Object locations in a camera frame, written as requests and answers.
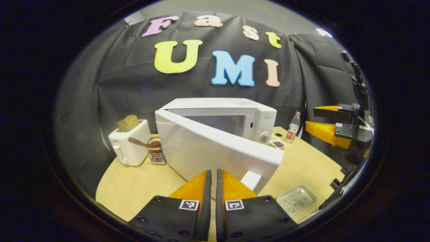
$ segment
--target microwave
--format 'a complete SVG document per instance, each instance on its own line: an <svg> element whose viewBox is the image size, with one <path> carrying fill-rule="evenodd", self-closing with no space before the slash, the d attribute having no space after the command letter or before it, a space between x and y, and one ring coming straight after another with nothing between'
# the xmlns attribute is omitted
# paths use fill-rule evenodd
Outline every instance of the microwave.
<svg viewBox="0 0 430 242"><path fill-rule="evenodd" d="M275 117L275 109L236 98L175 99L155 111L167 164L185 180L220 168L257 194L284 154L267 145ZM215 186L212 176L213 198Z"/></svg>
<svg viewBox="0 0 430 242"><path fill-rule="evenodd" d="M276 119L276 109L244 98L179 98L161 110L265 145Z"/></svg>

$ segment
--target letter cutout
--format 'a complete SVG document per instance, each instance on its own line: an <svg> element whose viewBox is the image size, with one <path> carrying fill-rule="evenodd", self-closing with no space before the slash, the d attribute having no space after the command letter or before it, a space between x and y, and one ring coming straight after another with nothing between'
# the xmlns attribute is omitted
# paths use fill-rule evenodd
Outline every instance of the letter cutout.
<svg viewBox="0 0 430 242"><path fill-rule="evenodd" d="M266 34L269 36L269 42L276 48L281 48L282 46L278 44L278 40L281 40L278 36L276 36L273 32L266 32Z"/></svg>
<svg viewBox="0 0 430 242"><path fill-rule="evenodd" d="M218 16L213 15L202 15L197 17L198 20L194 22L196 26L212 26L221 27L221 19Z"/></svg>
<svg viewBox="0 0 430 242"><path fill-rule="evenodd" d="M212 55L216 57L215 77L212 78L212 84L224 85L227 84L227 79L224 77L224 71L227 73L230 83L235 84L236 79L241 74L237 81L241 86L252 87L255 82L252 79L252 64L255 58L248 55L242 55L237 62L234 63L231 55L227 51L215 50Z"/></svg>
<svg viewBox="0 0 430 242"><path fill-rule="evenodd" d="M145 33L142 34L142 37L159 34L161 33L160 27L167 28L172 21L175 21L178 19L179 19L178 16L170 16L170 17L165 17L160 19L154 19L150 22L148 29L146 30Z"/></svg>
<svg viewBox="0 0 430 242"><path fill-rule="evenodd" d="M271 87L279 87L281 83L278 81L278 70L277 66L278 62L271 59L264 59L264 62L267 64L267 81L266 84Z"/></svg>
<svg viewBox="0 0 430 242"><path fill-rule="evenodd" d="M250 38L251 40L258 40L260 38L258 36L258 34L257 34L258 32L255 28L247 26L247 25L242 26L242 28L243 28L243 34L246 37Z"/></svg>
<svg viewBox="0 0 430 242"><path fill-rule="evenodd" d="M157 49L155 52L154 66L163 73L179 73L188 71L197 63L197 53L199 45L203 44L201 40L185 40L187 46L187 55L181 63L172 62L173 47L178 43L176 41L165 41L154 45Z"/></svg>

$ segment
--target wooden table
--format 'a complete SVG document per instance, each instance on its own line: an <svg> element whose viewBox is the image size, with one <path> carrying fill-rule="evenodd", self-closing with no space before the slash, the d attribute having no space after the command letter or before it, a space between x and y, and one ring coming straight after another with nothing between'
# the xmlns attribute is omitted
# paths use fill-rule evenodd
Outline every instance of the wooden table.
<svg viewBox="0 0 430 242"><path fill-rule="evenodd" d="M287 131L275 127L273 134L283 137ZM316 210L332 193L330 183L344 178L341 167L316 148L296 137L284 148L284 156L275 174L258 195L272 195L305 184L317 197L316 203L293 217L299 221ZM136 167L123 165L118 158L112 162L100 180L95 200L125 221L130 221L155 195L169 196L187 181L169 165L153 165L147 157ZM215 236L215 200L211 200L209 241Z"/></svg>

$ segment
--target blue letter m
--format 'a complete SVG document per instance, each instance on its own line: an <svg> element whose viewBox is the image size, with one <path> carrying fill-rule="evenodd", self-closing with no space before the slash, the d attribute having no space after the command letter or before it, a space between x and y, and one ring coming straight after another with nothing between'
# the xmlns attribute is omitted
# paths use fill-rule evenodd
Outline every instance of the blue letter m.
<svg viewBox="0 0 430 242"><path fill-rule="evenodd" d="M250 86L254 85L252 79L252 64L255 58L248 55L240 57L237 64L234 63L230 53L223 50L215 50L212 55L216 57L215 77L212 78L212 83L216 85L227 84L227 79L224 77L224 71L227 73L230 83L235 84L239 74L242 73L237 81L239 85Z"/></svg>

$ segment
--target water bottle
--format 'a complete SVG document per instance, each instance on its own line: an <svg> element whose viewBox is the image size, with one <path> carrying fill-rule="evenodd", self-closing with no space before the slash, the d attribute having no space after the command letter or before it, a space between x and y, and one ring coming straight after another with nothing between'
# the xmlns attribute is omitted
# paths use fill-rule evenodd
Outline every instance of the water bottle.
<svg viewBox="0 0 430 242"><path fill-rule="evenodd" d="M287 143L292 143L294 141L294 138L297 134L299 126L300 126L300 112L296 112L296 114L294 115L294 117L290 122L290 127L288 128L288 133L286 138Z"/></svg>

